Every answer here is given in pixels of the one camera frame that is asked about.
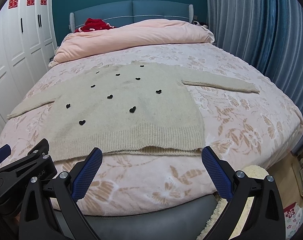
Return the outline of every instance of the folded pink comforter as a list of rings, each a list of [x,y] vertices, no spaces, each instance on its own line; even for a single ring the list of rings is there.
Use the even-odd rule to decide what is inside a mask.
[[[202,26],[177,20],[145,20],[117,29],[67,35],[49,67],[136,46],[213,41],[213,34]]]

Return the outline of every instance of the sweater sleeve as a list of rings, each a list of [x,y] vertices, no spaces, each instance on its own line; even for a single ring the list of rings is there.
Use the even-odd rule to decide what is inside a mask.
[[[42,92],[32,95],[30,98],[24,99],[18,106],[15,107],[11,114],[7,115],[7,119],[9,120],[48,103],[55,102],[56,99],[66,92],[67,87],[66,81],[61,82],[47,88]]]
[[[186,67],[177,67],[176,73],[185,85],[207,86],[231,91],[259,93],[259,90],[253,83],[248,83],[236,78],[225,77]]]

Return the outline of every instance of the cabinet handle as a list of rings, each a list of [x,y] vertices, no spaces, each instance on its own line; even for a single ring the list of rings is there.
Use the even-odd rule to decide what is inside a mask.
[[[21,27],[21,33],[24,33],[24,29],[22,27],[22,18],[20,18],[20,27]]]

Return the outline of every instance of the curtain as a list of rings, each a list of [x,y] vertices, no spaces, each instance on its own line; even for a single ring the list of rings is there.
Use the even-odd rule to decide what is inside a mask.
[[[208,0],[216,46],[269,77],[303,115],[303,9],[297,0]],[[303,148],[303,136],[293,153]]]

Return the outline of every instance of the black heart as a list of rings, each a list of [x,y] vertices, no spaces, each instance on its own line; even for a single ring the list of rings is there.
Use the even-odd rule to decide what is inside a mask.
[[[134,113],[136,111],[136,107],[134,106],[133,108],[129,109],[129,112]]]

